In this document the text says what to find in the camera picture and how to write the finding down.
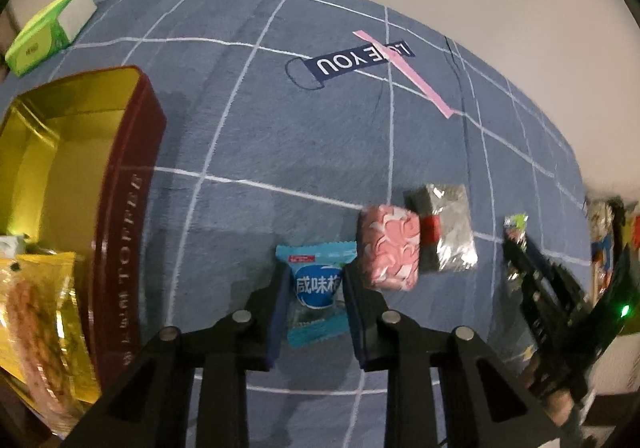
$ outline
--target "pink ribbon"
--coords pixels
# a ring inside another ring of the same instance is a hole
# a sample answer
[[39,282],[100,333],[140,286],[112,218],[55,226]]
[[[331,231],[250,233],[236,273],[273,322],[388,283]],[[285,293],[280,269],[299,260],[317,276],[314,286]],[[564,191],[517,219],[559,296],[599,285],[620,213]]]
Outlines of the pink ribbon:
[[402,74],[409,78],[409,80],[411,80],[411,83],[418,87],[424,93],[424,95],[427,96],[431,103],[438,107],[438,110],[442,112],[442,115],[445,118],[449,119],[454,114],[453,109],[444,102],[440,95],[436,91],[434,91],[426,81],[420,78],[420,75],[416,71],[414,71],[414,68],[412,68],[406,62],[406,60],[400,55],[400,53],[383,46],[378,40],[365,33],[364,31],[354,31],[353,33],[358,38],[362,38],[364,41],[373,44],[373,47],[376,48],[376,51],[378,51],[378,53],[390,63],[395,65]]

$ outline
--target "metal pivot bolt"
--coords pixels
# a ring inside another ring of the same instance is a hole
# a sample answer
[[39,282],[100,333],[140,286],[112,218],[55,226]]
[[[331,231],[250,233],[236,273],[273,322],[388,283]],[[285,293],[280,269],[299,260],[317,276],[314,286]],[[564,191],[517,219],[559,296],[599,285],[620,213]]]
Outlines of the metal pivot bolt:
[[382,321],[388,324],[395,324],[400,321],[400,313],[398,311],[384,311],[382,313]]
[[475,334],[474,330],[470,327],[462,326],[456,329],[456,336],[465,342],[468,342]]
[[180,335],[178,327],[165,327],[160,331],[160,339],[163,342],[172,342]]
[[236,311],[231,315],[236,323],[247,323],[251,320],[251,312],[246,309]]

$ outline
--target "blue candy package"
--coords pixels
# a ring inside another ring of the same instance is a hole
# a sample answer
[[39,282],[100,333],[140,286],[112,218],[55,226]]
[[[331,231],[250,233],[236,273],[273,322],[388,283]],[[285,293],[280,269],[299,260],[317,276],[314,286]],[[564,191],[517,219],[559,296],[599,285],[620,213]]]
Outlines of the blue candy package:
[[287,339],[292,348],[348,331],[342,298],[342,268],[356,258],[355,242],[278,246],[276,258],[291,269],[296,301],[289,306]]

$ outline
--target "pink wrapped candy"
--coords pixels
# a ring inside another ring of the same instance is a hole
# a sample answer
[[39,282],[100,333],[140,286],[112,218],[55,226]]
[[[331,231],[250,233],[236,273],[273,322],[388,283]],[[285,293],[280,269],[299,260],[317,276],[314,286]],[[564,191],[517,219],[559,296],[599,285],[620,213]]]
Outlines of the pink wrapped candy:
[[409,291],[418,281],[420,221],[397,206],[372,206],[360,219],[358,251],[367,281]]

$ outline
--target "table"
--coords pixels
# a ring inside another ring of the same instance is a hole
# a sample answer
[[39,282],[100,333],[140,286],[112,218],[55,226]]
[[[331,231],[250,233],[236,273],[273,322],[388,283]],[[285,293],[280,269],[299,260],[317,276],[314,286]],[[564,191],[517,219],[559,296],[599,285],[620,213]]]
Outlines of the table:
[[[504,284],[500,237],[504,216],[521,212],[530,236],[588,288],[574,152],[460,44],[368,0],[96,1],[71,48],[0,86],[0,109],[84,70],[136,64],[151,78],[168,124],[143,236],[145,338],[164,324],[210,326],[267,284],[277,244],[353,240],[363,206],[402,205],[427,182],[467,186],[478,268],[425,274],[411,292],[388,292],[390,307],[431,328],[469,325],[519,370],[531,338]],[[357,30],[404,41],[415,55],[406,60],[456,113],[444,118],[390,64],[315,82],[302,60],[361,46]],[[347,335],[283,346],[248,385],[252,447],[382,446],[386,374],[365,376]]]

